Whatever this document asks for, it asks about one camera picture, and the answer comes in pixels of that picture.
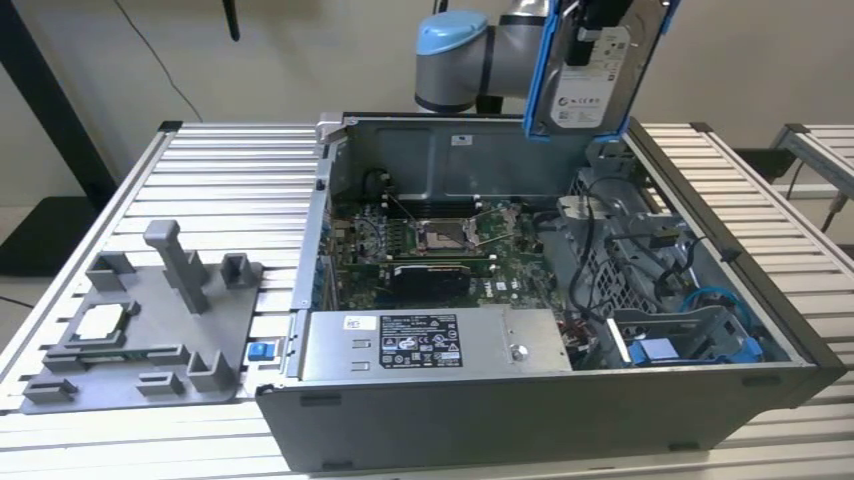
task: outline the blue latch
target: blue latch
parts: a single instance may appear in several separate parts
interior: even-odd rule
[[[277,345],[265,342],[250,343],[250,362],[270,361],[277,358]]]

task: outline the aluminum workbench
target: aluminum workbench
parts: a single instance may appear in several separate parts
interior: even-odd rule
[[[646,125],[706,202],[854,367],[854,262],[710,132]],[[185,124],[161,132],[18,335],[0,355],[0,478],[289,477],[253,401],[277,370],[247,365],[229,405],[25,416],[31,375],[89,290],[101,250],[158,264],[143,242],[155,218],[179,217],[182,243],[206,262],[247,252],[266,273],[251,340],[289,331],[299,245],[317,167],[313,125]],[[854,374],[796,410],[760,415],[712,452],[366,475],[371,479],[854,477]]]
[[[789,124],[772,148],[785,148],[849,198],[854,197],[854,126]]]

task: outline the warning label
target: warning label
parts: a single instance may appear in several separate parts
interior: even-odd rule
[[[383,368],[462,367],[457,315],[379,317]]]

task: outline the circuit board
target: circuit board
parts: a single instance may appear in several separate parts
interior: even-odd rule
[[[484,202],[466,218],[390,218],[377,205],[339,207],[333,221],[338,308],[509,304],[562,311],[533,217],[508,201]]]

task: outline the blue cable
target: blue cable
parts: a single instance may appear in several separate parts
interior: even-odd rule
[[[730,292],[726,288],[721,288],[721,287],[704,287],[698,290],[694,290],[688,297],[685,297],[685,300],[682,301],[682,307],[680,307],[680,312],[685,312],[689,307],[692,306],[692,302],[694,301],[694,299],[701,296],[704,293],[717,293],[718,295],[725,296],[726,298],[729,298],[733,303],[736,304],[736,306],[738,307],[738,310],[742,313],[742,316],[745,317],[745,320],[748,322],[748,328],[752,328],[753,326],[753,318],[750,316],[750,313],[748,311],[748,308],[745,307],[745,304],[742,303],[742,301],[738,299],[738,297],[736,296],[736,294],[733,292]]]

